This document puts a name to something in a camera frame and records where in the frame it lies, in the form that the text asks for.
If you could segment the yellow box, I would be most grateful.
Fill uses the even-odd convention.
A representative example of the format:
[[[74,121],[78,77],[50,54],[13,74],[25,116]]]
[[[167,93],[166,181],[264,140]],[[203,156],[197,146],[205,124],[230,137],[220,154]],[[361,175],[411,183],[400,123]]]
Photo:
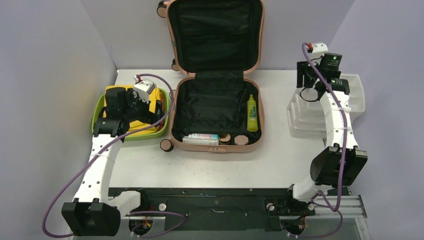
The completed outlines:
[[[127,90],[127,89],[129,89],[131,87],[132,87],[132,85],[110,85],[110,86],[107,86],[105,88],[105,91],[104,91],[104,94],[103,94],[103,100],[100,100],[97,103],[97,107],[100,107],[101,108],[101,107],[107,106],[107,102],[106,102],[106,90],[109,90],[109,89],[112,89],[112,88],[125,88]],[[160,91],[161,90],[162,89],[160,89],[160,88],[156,88],[150,94],[149,100],[150,101],[154,101],[154,102],[157,101],[157,100],[160,101]],[[166,111],[166,107],[168,106],[168,104],[165,101],[165,95],[164,94],[163,94],[163,98],[164,98],[163,101],[165,103],[164,111]],[[140,121],[134,121],[134,122],[131,122],[130,123],[130,128],[129,128],[128,131],[129,132],[132,132],[132,131],[135,131],[135,130],[138,130],[138,129],[142,129],[142,128],[145,128],[145,127],[148,127],[148,126],[149,126],[149,124],[142,123]],[[137,137],[141,137],[141,136],[145,136],[145,135],[157,135],[157,133],[160,132],[163,129],[162,128],[161,130],[158,130],[158,128],[159,128],[159,125],[154,126],[154,127],[151,127],[151,128],[146,129],[144,131],[140,131],[140,132],[134,133],[134,134],[130,135],[129,137],[130,138],[137,138]]]

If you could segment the green plastic tray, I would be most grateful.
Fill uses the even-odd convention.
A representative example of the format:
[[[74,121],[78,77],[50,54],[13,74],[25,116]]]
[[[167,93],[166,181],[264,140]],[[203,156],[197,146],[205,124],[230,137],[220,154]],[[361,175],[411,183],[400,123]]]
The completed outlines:
[[[168,96],[167,92],[164,89],[162,89],[162,88],[158,88],[158,89],[161,89],[161,92],[164,94],[165,102],[167,103],[167,107],[165,108],[165,112],[166,112],[168,110],[168,108],[169,108],[170,97]],[[103,100],[103,94],[98,98],[98,100],[97,100],[97,102],[95,104],[95,108],[94,108],[94,111],[93,111],[93,114],[92,114],[92,120],[91,120],[91,133],[94,132],[95,122],[98,120],[99,113],[102,111],[102,108],[103,108],[103,107],[97,107],[97,104],[98,104],[98,102],[100,100]],[[132,138],[129,135],[129,136],[125,137],[125,141],[126,142],[129,142],[129,141],[141,141],[141,140],[149,140],[149,139],[159,138],[159,137],[161,137],[165,133],[165,131],[166,131],[165,130],[165,127],[167,127],[167,126],[168,126],[168,118],[166,117],[165,118],[164,128],[161,131],[157,132],[157,135],[156,134],[155,135],[153,135],[153,134],[152,135],[143,135],[141,137],[135,137],[135,138]]]

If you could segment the white plastic drawer organizer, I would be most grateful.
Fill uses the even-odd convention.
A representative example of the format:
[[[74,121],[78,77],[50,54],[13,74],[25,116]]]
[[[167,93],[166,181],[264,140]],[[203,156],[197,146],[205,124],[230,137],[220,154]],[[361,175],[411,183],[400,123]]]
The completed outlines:
[[[351,108],[349,115],[353,122],[366,110],[364,87],[357,74],[341,74],[340,77],[349,83],[348,106]],[[301,99],[299,93],[302,93],[307,100],[314,100],[318,96],[315,89],[295,90],[286,108],[290,135],[294,138],[325,139],[327,136],[325,117],[320,102],[307,102]]]

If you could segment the pink hard-shell suitcase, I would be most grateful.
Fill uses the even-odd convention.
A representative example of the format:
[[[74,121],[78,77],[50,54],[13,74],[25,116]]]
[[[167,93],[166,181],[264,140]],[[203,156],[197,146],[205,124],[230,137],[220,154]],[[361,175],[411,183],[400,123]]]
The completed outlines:
[[[263,139],[265,113],[260,88],[248,78],[262,51],[265,6],[261,0],[162,0],[157,14],[167,20],[174,59],[184,78],[170,93],[170,138],[160,147],[170,152],[249,153]],[[257,104],[258,131],[247,131],[247,102]],[[228,133],[229,145],[183,143],[190,134]],[[245,135],[247,145],[235,145]]]

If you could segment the red snack bag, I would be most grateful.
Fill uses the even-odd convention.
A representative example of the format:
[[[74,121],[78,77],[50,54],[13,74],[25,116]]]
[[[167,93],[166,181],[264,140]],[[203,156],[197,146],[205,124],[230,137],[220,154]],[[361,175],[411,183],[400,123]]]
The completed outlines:
[[[159,91],[159,97],[160,97],[160,106],[161,106],[161,111],[164,114],[165,113],[165,103],[164,103],[164,96],[162,94],[161,91]],[[164,127],[165,121],[161,121],[161,123],[158,125],[158,130],[161,130]]]

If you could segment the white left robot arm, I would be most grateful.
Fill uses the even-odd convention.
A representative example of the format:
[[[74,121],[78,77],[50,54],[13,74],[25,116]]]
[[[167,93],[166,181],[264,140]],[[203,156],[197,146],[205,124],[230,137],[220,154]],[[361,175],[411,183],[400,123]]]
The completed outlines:
[[[102,108],[93,124],[91,165],[72,202],[65,202],[61,214],[72,233],[78,237],[117,234],[121,219],[133,211],[143,215],[149,201],[138,191],[124,191],[109,199],[109,186],[117,155],[125,134],[138,127],[162,122],[164,107],[156,87],[110,87],[103,95]]]

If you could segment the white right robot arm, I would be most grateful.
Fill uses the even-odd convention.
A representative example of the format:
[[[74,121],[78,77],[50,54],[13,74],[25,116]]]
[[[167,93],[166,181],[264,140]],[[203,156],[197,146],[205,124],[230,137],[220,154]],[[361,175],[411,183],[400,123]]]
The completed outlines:
[[[298,63],[298,85],[304,90],[313,88],[317,102],[323,109],[326,143],[324,150],[311,162],[309,173],[302,182],[292,187],[292,194],[282,199],[283,209],[296,213],[302,202],[309,203],[325,192],[337,189],[337,211],[341,204],[342,187],[351,186],[368,160],[368,153],[360,150],[354,137],[350,117],[350,85],[341,78],[339,65],[342,55],[324,53],[319,63],[310,58]]]

